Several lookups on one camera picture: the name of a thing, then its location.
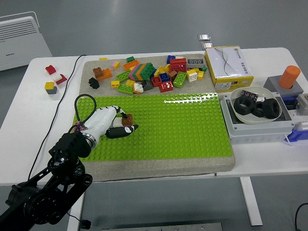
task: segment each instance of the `green lego brick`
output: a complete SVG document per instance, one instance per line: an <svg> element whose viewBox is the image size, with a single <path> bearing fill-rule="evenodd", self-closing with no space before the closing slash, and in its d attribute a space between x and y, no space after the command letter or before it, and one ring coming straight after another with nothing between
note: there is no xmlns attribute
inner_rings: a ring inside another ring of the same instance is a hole
<svg viewBox="0 0 308 231"><path fill-rule="evenodd" d="M187 74L184 72L178 72L177 77L175 78L174 82L173 82L173 86L177 87L177 88L182 88L185 78L186 78Z"/></svg>
<svg viewBox="0 0 308 231"><path fill-rule="evenodd" d="M150 78L150 75L154 71L154 67L152 63L147 63L147 65L144 67L144 69L140 72L140 76L142 79L147 80Z"/></svg>
<svg viewBox="0 0 308 231"><path fill-rule="evenodd" d="M121 73L120 75L116 76L116 79L119 80L120 82L123 82L127 79L129 79L130 70L127 70L126 72Z"/></svg>
<svg viewBox="0 0 308 231"><path fill-rule="evenodd" d="M199 70L205 72L207 70L207 67L204 65L202 68L199 68Z"/></svg>
<svg viewBox="0 0 308 231"><path fill-rule="evenodd" d="M126 62L132 62L132 61L134 61L135 60L135 58L134 58L134 56L131 56L131 57L128 57L128 58L126 58Z"/></svg>
<svg viewBox="0 0 308 231"><path fill-rule="evenodd" d="M134 123L139 127L123 138L101 136L98 146L82 161L232 156L216 93L95 99L98 108L118 105L133 114ZM93 102L81 98L77 108L80 118L86 118L92 112Z"/></svg>
<svg viewBox="0 0 308 231"><path fill-rule="evenodd" d="M117 87L117 91L121 93L126 93L126 94L134 94L133 87L125 84L121 84Z"/></svg>

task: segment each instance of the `white device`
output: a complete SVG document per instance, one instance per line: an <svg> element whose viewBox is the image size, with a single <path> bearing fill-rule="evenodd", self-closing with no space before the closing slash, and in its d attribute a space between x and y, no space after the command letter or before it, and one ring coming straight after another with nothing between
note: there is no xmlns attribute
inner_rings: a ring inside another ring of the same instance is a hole
<svg viewBox="0 0 308 231"><path fill-rule="evenodd" d="M38 24L32 16L0 22L0 71L28 65L34 58L52 57Z"/></svg>

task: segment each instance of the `orange cylinder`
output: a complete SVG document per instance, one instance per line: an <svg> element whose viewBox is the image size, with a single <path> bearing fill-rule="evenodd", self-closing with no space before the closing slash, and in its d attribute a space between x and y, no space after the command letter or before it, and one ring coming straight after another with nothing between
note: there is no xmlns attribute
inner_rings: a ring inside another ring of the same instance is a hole
<svg viewBox="0 0 308 231"><path fill-rule="evenodd" d="M278 81L279 86L285 89L290 89L295 83L300 74L300 69L297 66L287 66L283 75Z"/></svg>

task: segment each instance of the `black power cord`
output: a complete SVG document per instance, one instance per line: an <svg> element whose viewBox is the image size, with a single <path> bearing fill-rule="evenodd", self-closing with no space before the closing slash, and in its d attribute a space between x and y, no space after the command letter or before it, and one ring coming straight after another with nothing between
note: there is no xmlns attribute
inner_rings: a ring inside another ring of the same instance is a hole
<svg viewBox="0 0 308 231"><path fill-rule="evenodd" d="M56 109L56 112L55 112L54 117L53 117L53 119L52 119L50 128L49 128L49 130L48 130L48 132L47 132L47 135L45 136L45 138L43 139L42 144L41 144L40 147L39 147L38 153L37 153L37 155L36 155L36 157L35 157L35 160L34 160L34 162L33 162L33 165L32 165L32 167L31 167L31 170L30 170L30 172L29 172L28 180L29 180L30 177L31 177L31 173L32 173L32 170L33 170L33 168L34 168L34 165L35 165L35 163L36 163L36 161L37 161L37 159L38 159L38 155L39 155L39 153L40 153L40 150L42 149L43 144L44 144L45 140L47 139L47 137L48 137L48 135L49 135L49 133L50 133L50 131L51 131L51 128L52 128L52 126L53 126L53 123L54 123L54 121L55 121L55 119L56 119L56 116L57 116L57 114L58 114L58 110L59 110L59 107L60 107L60 103L62 102L62 100L63 100L64 97L65 97L65 94L66 94L66 91L67 91L67 87L68 87L68 83L69 83L69 80L72 78L72 75L73 75L73 73L74 73L74 71L75 71L75 68L76 68L76 65L77 65L77 61L78 61L82 56L87 56L87 55L83 54L83 55L79 56L79 57L76 59L76 61L75 61L74 69L73 69L73 71L72 71L70 77L68 78L68 80L67 80L67 82L66 82L64 94L63 94L61 100L59 101L59 103L58 103L58 105L57 105L57 109Z"/></svg>
<svg viewBox="0 0 308 231"><path fill-rule="evenodd" d="M297 228L297 214L298 214L298 212L299 212L299 209L300 209L301 207L303 207L304 205L308 205L308 203L303 203L303 204L301 204L301 205L297 208L297 211L296 211L296 213L295 213L295 231L301 231L301 230L299 230L299 229Z"/></svg>
<svg viewBox="0 0 308 231"><path fill-rule="evenodd" d="M75 219L77 219L81 225L80 225L80 228L81 229L84 229L84 230L89 230L90 227L91 227L91 221L89 220L79 220L77 217L73 216L73 215L70 215L68 212L66 212L70 217L73 217Z"/></svg>

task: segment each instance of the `white table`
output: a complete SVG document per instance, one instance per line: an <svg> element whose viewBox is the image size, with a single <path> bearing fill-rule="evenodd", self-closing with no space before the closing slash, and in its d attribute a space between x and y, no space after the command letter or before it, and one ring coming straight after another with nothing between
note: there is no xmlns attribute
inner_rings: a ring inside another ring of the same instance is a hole
<svg viewBox="0 0 308 231"><path fill-rule="evenodd" d="M186 53L203 53L203 51ZM255 76L252 86L263 86L267 77L281 75L288 65L297 65L290 52L285 48L246 49L243 50L243 53ZM170 55L170 53L105 55L103 57L120 59L129 56L138 58L159 55ZM41 150L32 175L46 167L51 157L48 150L71 126L75 114L74 100L79 93L84 63L98 60L99 57L102 56L87 56L78 61L54 126ZM49 80L45 67L52 64L58 73L69 77L76 59L77 57L37 58L30 63L0 129L0 185L12 185L27 180L36 153L49 129L56 106L64 92L65 86L63 84L58 87L59 93L56 95L46 93L44 86ZM304 75L300 74L297 81L304 89L304 93L307 93L308 83ZM297 142L296 147L284 142L233 145L236 165L230 172L218 172L217 177L308 173L307 145L306 141ZM214 174L182 178L209 177L214 177ZM242 179L243 182L247 182L247 180L250 182L249 178Z"/></svg>

